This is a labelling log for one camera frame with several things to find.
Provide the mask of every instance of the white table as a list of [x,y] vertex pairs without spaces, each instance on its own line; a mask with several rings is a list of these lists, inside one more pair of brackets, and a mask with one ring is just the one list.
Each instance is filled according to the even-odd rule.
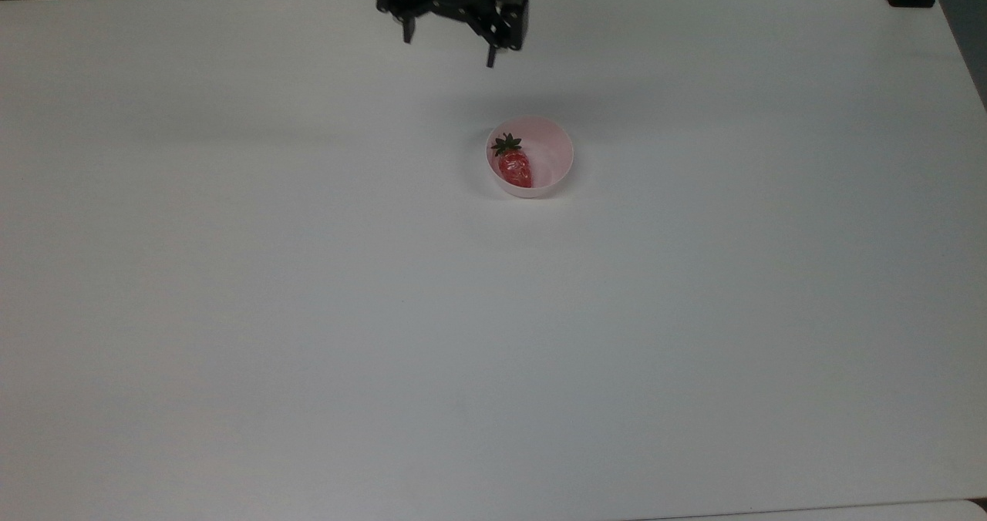
[[[987,496],[987,114],[940,8],[0,2],[0,518]],[[487,132],[570,130],[553,198]]]

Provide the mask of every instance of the red strawberry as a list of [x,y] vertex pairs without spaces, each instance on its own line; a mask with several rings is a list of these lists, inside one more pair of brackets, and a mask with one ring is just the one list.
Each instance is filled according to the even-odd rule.
[[496,138],[497,142],[491,149],[497,150],[493,156],[499,156],[497,167],[504,175],[504,180],[518,187],[531,187],[531,163],[528,162],[528,155],[521,151],[521,138],[514,138],[514,134],[504,134],[504,138]]

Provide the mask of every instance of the strawberry leaves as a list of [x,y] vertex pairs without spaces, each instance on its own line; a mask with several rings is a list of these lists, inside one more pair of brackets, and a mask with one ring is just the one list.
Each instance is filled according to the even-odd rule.
[[496,144],[492,145],[490,148],[497,150],[493,156],[501,156],[508,151],[517,151],[521,149],[521,138],[515,138],[514,134],[504,134],[504,138],[494,138]]

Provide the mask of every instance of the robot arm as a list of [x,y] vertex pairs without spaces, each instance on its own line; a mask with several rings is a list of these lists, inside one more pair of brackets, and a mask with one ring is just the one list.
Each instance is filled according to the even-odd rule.
[[377,9],[402,23],[405,43],[412,42],[415,18],[426,13],[465,22],[487,41],[490,68],[498,50],[521,50],[528,27],[528,0],[377,0]]

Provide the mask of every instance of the pink bowl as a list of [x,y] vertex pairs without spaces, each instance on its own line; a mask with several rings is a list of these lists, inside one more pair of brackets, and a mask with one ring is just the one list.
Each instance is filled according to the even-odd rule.
[[[494,156],[494,139],[509,133],[521,138],[521,151],[531,163],[532,187],[519,187],[504,180]],[[542,197],[560,183],[572,168],[572,139],[558,124],[542,116],[521,116],[500,124],[487,138],[487,165],[504,191],[516,197]]]

